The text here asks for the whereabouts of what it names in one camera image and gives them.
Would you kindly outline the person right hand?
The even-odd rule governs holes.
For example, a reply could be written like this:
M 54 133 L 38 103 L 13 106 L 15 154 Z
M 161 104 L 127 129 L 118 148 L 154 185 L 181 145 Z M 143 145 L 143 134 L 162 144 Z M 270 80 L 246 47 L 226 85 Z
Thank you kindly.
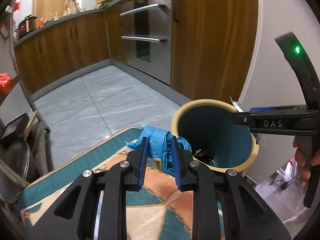
M 309 181 L 309 178 L 311 176 L 311 170 L 305 166 L 306 159 L 302 151 L 300 150 L 300 146 L 298 144 L 296 137 L 293 140 L 293 148 L 296 148 L 295 160 L 298 164 L 297 171 L 299 176 L 299 182 L 300 182 L 300 185 L 304 187 Z M 319 164 L 320 164 L 320 155 L 318 150 L 311 160 L 311 166 L 317 166 Z

